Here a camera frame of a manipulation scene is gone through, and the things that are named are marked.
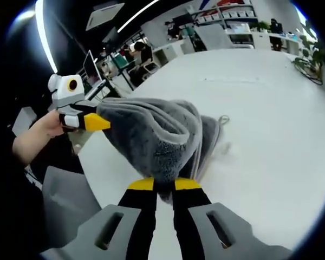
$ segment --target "person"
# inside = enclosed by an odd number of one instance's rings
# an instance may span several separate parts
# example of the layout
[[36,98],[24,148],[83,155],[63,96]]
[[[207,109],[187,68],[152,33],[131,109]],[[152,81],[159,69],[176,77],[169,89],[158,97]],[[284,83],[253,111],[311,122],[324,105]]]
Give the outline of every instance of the person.
[[[281,34],[283,32],[283,27],[281,23],[278,23],[276,19],[271,19],[270,30],[274,34]],[[281,51],[282,50],[282,40],[277,37],[270,37],[270,42],[273,45],[273,50]]]
[[129,76],[132,84],[138,87],[143,83],[143,76],[147,74],[147,70],[144,66],[153,61],[153,53],[152,48],[143,42],[135,43],[134,49],[141,55],[141,64],[136,65],[131,71],[129,71]]
[[129,45],[124,44],[123,51],[124,57],[126,58],[127,62],[133,62],[135,53],[130,50]]
[[112,62],[112,58],[107,55],[106,50],[100,51],[100,58],[98,59],[96,66],[105,76],[113,78],[117,73],[118,69]]
[[0,116],[0,259],[31,259],[47,249],[48,240],[42,192],[24,168],[64,131],[56,110],[18,137],[1,122]]
[[169,36],[169,40],[182,40],[182,30],[179,29],[179,27],[177,25],[175,25],[172,22],[166,22],[165,25],[167,26],[168,30],[167,30],[167,34]]

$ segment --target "box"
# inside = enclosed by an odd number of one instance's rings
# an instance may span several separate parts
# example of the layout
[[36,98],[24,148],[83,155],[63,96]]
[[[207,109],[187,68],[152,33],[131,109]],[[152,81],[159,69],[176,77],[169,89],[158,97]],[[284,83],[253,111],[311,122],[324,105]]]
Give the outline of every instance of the box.
[[204,23],[204,22],[206,22],[205,17],[203,17],[203,16],[198,17],[198,18],[197,18],[197,21],[198,21],[199,23]]
[[217,20],[220,20],[220,16],[219,16],[219,13],[215,13],[212,15],[212,18],[213,20],[217,21]]
[[229,14],[230,14],[230,16],[231,16],[232,18],[236,18],[236,17],[238,17],[237,12],[235,12],[235,11],[229,11]]
[[254,17],[254,12],[253,11],[246,11],[248,17]]
[[213,18],[212,18],[211,15],[205,15],[204,17],[205,17],[206,22],[211,22],[211,21],[213,21]]
[[224,18],[230,18],[229,12],[222,12]]
[[247,17],[245,11],[237,11],[239,17]]

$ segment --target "gray microfiber cloth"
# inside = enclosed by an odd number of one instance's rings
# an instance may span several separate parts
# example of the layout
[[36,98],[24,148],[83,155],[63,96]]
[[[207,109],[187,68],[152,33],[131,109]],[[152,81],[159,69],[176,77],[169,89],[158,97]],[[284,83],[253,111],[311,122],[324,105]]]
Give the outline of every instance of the gray microfiber cloth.
[[197,179],[220,136],[220,124],[187,101],[106,98],[97,113],[111,122],[111,144],[144,177]]

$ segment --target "ceiling light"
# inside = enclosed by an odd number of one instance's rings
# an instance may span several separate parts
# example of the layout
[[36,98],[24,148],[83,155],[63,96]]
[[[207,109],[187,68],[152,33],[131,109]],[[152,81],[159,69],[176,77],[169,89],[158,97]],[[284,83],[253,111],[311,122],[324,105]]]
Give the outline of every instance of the ceiling light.
[[33,10],[25,11],[25,12],[19,14],[17,16],[17,18],[15,19],[15,21],[20,22],[22,20],[32,18],[34,15],[35,15],[35,11],[33,11]]
[[54,60],[53,60],[53,57],[52,57],[52,53],[50,52],[48,42],[47,42],[46,31],[44,29],[43,0],[37,0],[37,2],[35,4],[35,15],[36,15],[38,35],[40,36],[40,40],[41,40],[41,43],[42,43],[44,53],[47,56],[49,64],[52,67],[52,70],[54,71],[54,73],[57,73],[58,70],[57,70],[57,68],[55,66],[55,63],[54,63]]
[[143,7],[140,11],[138,11],[133,17],[131,17],[125,24],[123,24],[123,26],[121,28],[118,29],[118,32],[120,33],[120,31],[122,29],[124,29],[129,23],[131,23],[132,20],[134,20],[136,17],[138,17],[141,13],[143,13],[146,9],[148,9],[149,7],[151,7],[153,4],[155,4],[156,2],[158,2],[160,0],[154,0],[152,1],[150,4],[147,4],[145,7]]

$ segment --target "desk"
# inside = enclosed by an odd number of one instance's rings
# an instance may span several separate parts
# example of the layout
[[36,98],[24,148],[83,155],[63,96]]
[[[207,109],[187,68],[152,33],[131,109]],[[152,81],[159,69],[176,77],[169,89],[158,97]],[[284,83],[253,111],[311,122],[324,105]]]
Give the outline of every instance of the desk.
[[106,86],[106,81],[107,80],[102,80],[102,81],[98,81],[96,84],[94,84],[92,89],[86,94],[85,99],[92,100],[93,98],[96,97],[96,95],[98,95],[98,93],[100,91],[104,91],[104,89],[106,90],[105,94],[107,95],[112,89],[109,89]]
[[133,61],[126,63],[123,67],[121,67],[121,68],[118,69],[119,72],[122,72],[123,70],[127,69],[130,66],[135,67],[136,61],[137,61],[137,59],[135,58]]
[[293,55],[299,54],[300,41],[282,36],[280,34],[273,34],[267,32],[226,32],[228,35],[251,35],[255,49],[271,50],[270,37],[280,38],[287,42],[288,53]]
[[164,66],[167,62],[185,54],[193,53],[194,48],[189,38],[168,43],[164,46],[153,49],[154,61],[159,66]]
[[[325,204],[325,93],[286,54],[221,49],[184,55],[131,97],[184,99],[200,114],[228,115],[201,181],[204,191],[248,221],[264,243],[299,245]],[[223,155],[225,142],[231,147]],[[90,137],[79,156],[102,207],[117,204],[140,179],[102,132]],[[180,260],[172,207],[158,199],[156,216],[149,258]]]

